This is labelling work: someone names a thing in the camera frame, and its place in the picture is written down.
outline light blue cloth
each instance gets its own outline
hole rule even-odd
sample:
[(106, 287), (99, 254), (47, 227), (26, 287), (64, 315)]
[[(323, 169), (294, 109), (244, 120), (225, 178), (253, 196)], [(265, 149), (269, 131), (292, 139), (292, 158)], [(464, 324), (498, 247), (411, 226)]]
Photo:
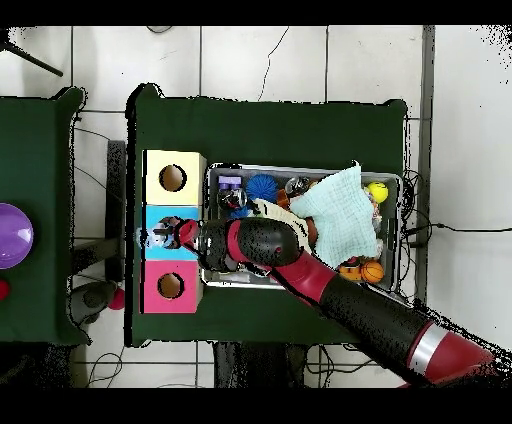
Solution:
[(323, 179), (292, 201), (290, 210), (299, 218), (313, 218), (315, 253), (331, 268), (352, 256), (377, 255), (373, 205), (361, 188), (359, 165)]

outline table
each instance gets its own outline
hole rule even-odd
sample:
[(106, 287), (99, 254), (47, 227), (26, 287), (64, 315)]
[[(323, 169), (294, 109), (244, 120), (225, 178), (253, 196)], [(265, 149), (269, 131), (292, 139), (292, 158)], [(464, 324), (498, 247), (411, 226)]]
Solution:
[(0, 341), (80, 344), (87, 336), (67, 314), (71, 275), (70, 124), (84, 98), (67, 88), (51, 99), (0, 98), (0, 201), (31, 219), (34, 244), (14, 268), (0, 302)]
[(402, 100), (384, 105), (249, 103), (163, 98), (152, 84), (130, 96), (126, 240), (125, 343), (143, 340), (219, 340), (295, 344), (354, 343), (346, 329), (281, 290), (206, 287), (195, 314), (138, 312), (142, 151), (199, 152), (208, 163), (403, 173)]

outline purple bowl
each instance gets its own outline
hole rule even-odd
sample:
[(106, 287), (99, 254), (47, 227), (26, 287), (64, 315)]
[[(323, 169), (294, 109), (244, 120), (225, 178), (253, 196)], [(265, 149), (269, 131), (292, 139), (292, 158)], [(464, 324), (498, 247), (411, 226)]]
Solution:
[(33, 240), (27, 216), (16, 206), (0, 203), (0, 269), (12, 268), (25, 259)]

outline towel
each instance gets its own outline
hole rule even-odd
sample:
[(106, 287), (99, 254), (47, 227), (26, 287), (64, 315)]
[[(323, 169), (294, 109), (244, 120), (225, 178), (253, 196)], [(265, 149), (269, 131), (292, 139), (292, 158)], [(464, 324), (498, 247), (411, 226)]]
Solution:
[(267, 202), (263, 199), (255, 199), (254, 203), (258, 206), (258, 210), (261, 212), (255, 215), (253, 211), (249, 212), (249, 216), (258, 216), (261, 218), (275, 219), (287, 223), (293, 228), (297, 234), (299, 241), (299, 247), (303, 247), (308, 253), (311, 253), (311, 248), (308, 243), (308, 223), (304, 219), (300, 219), (293, 213), (283, 209), (281, 206), (275, 205), (274, 203)]
[(352, 256), (377, 255), (373, 205), (361, 188), (361, 167), (323, 179), (290, 204), (300, 218), (312, 217), (318, 230), (316, 255), (331, 268)]

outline yellow cube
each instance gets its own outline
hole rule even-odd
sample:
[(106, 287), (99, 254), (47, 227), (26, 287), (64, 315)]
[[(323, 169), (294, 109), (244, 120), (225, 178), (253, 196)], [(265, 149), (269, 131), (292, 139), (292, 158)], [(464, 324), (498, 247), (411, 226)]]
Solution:
[(206, 159), (197, 152), (146, 150), (148, 205), (200, 206)]

